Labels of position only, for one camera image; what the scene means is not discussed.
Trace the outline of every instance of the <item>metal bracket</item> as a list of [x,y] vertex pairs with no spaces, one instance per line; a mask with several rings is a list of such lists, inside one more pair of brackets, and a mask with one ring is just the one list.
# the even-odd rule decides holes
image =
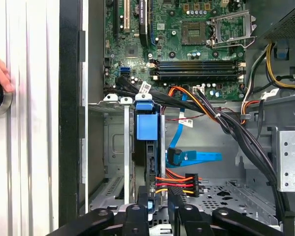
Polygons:
[[153,100],[153,97],[149,93],[138,93],[137,95],[135,95],[135,100],[136,101],[149,101],[149,100]]
[[[232,20],[233,18],[244,17],[244,32],[246,35],[242,37],[230,38],[228,40],[222,39],[222,25],[224,20]],[[226,48],[226,47],[237,47],[241,46],[243,48],[248,48],[251,44],[255,42],[254,36],[251,36],[252,32],[256,29],[257,25],[253,25],[253,22],[256,18],[249,14],[249,10],[235,12],[232,14],[228,14],[225,16],[218,16],[211,18],[211,26],[213,27],[213,36],[210,40],[207,41],[207,45],[212,48]]]
[[275,130],[278,190],[295,192],[295,130]]
[[130,97],[122,97],[120,100],[120,104],[122,105],[131,105],[133,104],[133,99]]
[[117,102],[118,101],[118,95],[116,95],[114,93],[110,93],[103,100],[105,102]]

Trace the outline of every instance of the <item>yellow wire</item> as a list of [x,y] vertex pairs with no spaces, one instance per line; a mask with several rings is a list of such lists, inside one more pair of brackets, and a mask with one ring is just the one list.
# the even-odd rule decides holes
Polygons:
[[288,85],[288,84],[284,84],[280,81],[278,81],[276,79],[276,77],[274,76],[273,74],[273,71],[272,71],[272,66],[271,66],[271,47],[272,47],[273,44],[270,44],[268,49],[267,49],[267,52],[266,52],[266,66],[268,68],[268,71],[269,71],[269,75],[270,77],[272,78],[272,80],[274,80],[278,85],[282,86],[282,87],[286,87],[286,88],[295,88],[295,85]]
[[[160,193],[160,192],[163,192],[163,191],[168,191],[168,189],[167,188],[162,188],[162,189],[157,190],[155,193]],[[183,192],[184,193],[194,194],[194,192],[188,191],[188,190],[183,190]]]

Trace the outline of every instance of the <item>green circuit board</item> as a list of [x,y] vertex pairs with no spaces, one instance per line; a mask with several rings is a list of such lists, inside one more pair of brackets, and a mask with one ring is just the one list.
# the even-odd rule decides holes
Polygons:
[[[118,0],[118,15],[124,15],[124,1]],[[143,81],[152,85],[152,89],[167,93],[170,86],[188,86],[190,90],[196,85],[201,85],[201,81],[164,83],[153,81],[149,73],[149,59],[160,61],[175,60],[237,60],[245,61],[245,52],[242,47],[230,47],[222,49],[211,49],[205,45],[209,37],[207,31],[208,21],[213,17],[212,11],[218,15],[229,14],[228,7],[222,7],[222,0],[180,0],[180,5],[175,5],[175,0],[150,0],[149,28],[150,28],[150,46],[143,47],[139,38],[139,17],[135,15],[138,10],[138,1],[130,0],[131,19],[130,32],[119,31],[118,36],[114,35],[114,17],[113,7],[106,7],[105,17],[105,59],[109,60],[110,68],[105,73],[104,82],[106,86],[113,86],[115,78],[119,76],[120,67],[130,67],[131,76],[129,81],[138,88]],[[202,45],[188,45],[183,35],[183,27],[192,22],[199,22],[203,33]],[[221,27],[223,39],[239,37],[244,34],[243,19],[234,18],[223,22]],[[194,53],[200,52],[200,56],[195,58]],[[204,94],[209,100],[218,101],[239,101],[241,91],[239,81],[218,82],[210,81],[209,86],[205,82]]]

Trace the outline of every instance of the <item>pcie slot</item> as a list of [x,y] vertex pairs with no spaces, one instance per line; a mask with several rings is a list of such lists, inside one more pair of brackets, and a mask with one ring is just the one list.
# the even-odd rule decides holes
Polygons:
[[119,37],[119,0],[113,2],[113,36]]
[[130,32],[130,8],[131,8],[131,1],[124,0],[124,32]]

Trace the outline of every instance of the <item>sata port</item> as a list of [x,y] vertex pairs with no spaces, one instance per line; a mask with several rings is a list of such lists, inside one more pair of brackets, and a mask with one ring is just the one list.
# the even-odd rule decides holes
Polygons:
[[131,68],[130,67],[120,67],[120,72],[121,73],[124,73],[124,72],[130,73],[131,72]]

